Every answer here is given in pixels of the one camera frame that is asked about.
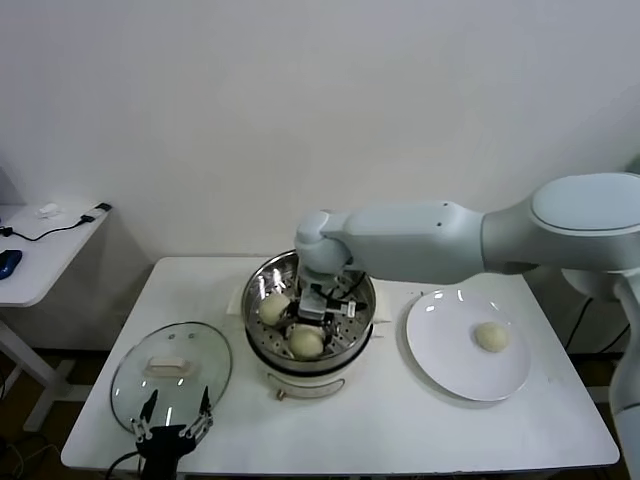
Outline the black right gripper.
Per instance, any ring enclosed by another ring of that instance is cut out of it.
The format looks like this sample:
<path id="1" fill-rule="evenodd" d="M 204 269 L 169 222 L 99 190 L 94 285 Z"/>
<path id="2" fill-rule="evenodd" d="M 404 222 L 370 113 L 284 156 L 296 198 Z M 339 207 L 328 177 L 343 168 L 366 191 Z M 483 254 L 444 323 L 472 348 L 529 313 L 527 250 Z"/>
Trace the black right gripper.
<path id="1" fill-rule="evenodd" d="M 321 324 L 326 317 L 334 297 L 322 290 L 320 285 L 308 284 L 301 290 L 298 304 L 298 319 L 311 325 Z M 296 316 L 284 315 L 278 322 L 278 332 L 285 334 L 297 322 Z M 323 347 L 327 349 L 333 341 L 335 325 L 333 320 L 326 320 L 322 325 Z"/>

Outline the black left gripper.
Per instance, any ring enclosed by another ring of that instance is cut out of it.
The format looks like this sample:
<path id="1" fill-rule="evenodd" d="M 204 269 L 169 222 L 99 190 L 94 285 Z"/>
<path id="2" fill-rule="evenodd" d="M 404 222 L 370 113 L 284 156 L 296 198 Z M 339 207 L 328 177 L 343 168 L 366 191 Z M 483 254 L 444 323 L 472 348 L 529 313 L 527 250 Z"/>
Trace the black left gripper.
<path id="1" fill-rule="evenodd" d="M 193 452 L 196 440 L 202 440 L 213 426 L 209 389 L 203 391 L 196 419 L 185 428 L 184 425 L 170 425 L 150 429 L 149 422 L 157 399 L 158 391 L 154 390 L 143 404 L 138 418 L 131 420 L 137 451 L 145 460 L 141 479 L 176 480 L 180 459 Z"/>

